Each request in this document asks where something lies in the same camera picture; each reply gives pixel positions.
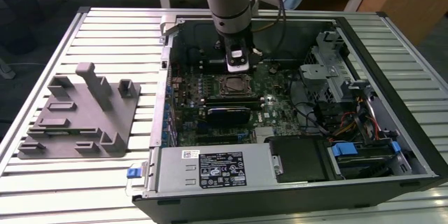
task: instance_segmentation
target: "warning label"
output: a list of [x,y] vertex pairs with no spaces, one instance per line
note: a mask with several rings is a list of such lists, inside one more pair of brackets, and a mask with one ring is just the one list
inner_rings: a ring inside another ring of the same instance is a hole
[[198,155],[201,188],[245,186],[242,152]]

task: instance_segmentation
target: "black cable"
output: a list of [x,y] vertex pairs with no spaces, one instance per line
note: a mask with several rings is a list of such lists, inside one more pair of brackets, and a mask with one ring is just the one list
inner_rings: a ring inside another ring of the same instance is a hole
[[[307,106],[310,106],[309,104],[311,104],[311,103],[309,103],[309,102],[298,102],[298,103],[293,104],[293,107],[295,108],[295,106],[297,106],[298,104],[306,104]],[[325,135],[325,136],[329,135],[329,132],[323,129],[323,127],[321,127],[321,125],[315,122],[314,119],[311,119],[311,118],[310,118],[305,113],[302,113],[299,110],[297,110],[297,113],[313,123],[313,125],[317,127],[317,129],[318,129],[318,131],[321,132],[322,135]]]
[[11,124],[11,120],[7,120],[7,119],[0,119],[0,123]]
[[283,39],[285,39],[285,35],[286,35],[286,11],[285,11],[285,5],[282,3],[282,0],[278,0],[278,8],[279,8],[281,13],[282,13],[282,30],[281,30],[281,36],[279,36],[278,43],[277,43],[274,49],[270,52],[270,56],[265,57],[263,59],[271,58],[273,54],[278,51],[279,46],[281,46],[281,44],[283,42]]
[[314,114],[314,111],[310,111],[310,112],[307,112],[307,114],[306,114],[305,128],[309,128],[309,126],[307,126],[307,123],[309,123],[309,120],[307,120],[307,118],[309,118],[309,114]]

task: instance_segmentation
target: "blue latch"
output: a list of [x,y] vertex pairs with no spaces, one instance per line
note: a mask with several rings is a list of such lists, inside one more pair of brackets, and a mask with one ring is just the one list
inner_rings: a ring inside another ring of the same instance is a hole
[[333,151],[334,157],[357,154],[357,150],[353,143],[337,143],[330,149]]
[[394,154],[397,154],[401,151],[401,147],[398,145],[398,142],[397,141],[391,141],[390,145],[391,145]]
[[129,168],[126,177],[141,178],[141,168]]

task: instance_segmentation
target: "slotted metal table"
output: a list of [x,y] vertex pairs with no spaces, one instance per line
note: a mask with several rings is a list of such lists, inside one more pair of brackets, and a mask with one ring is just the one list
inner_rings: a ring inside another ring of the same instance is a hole
[[[259,11],[273,16],[275,11]],[[147,158],[161,30],[175,15],[209,15],[199,9],[91,8],[75,14],[59,45],[0,144],[1,223],[153,223],[126,195],[125,171]],[[437,150],[448,161],[448,86],[386,17],[375,13],[287,12],[289,16],[343,16]],[[359,66],[353,65],[359,77]],[[109,82],[141,84],[127,152],[122,158],[19,160],[17,146],[49,97],[47,82],[78,62],[93,62]],[[137,179],[131,187],[143,186]],[[446,223],[448,184],[405,194],[375,207],[307,212],[206,223]]]

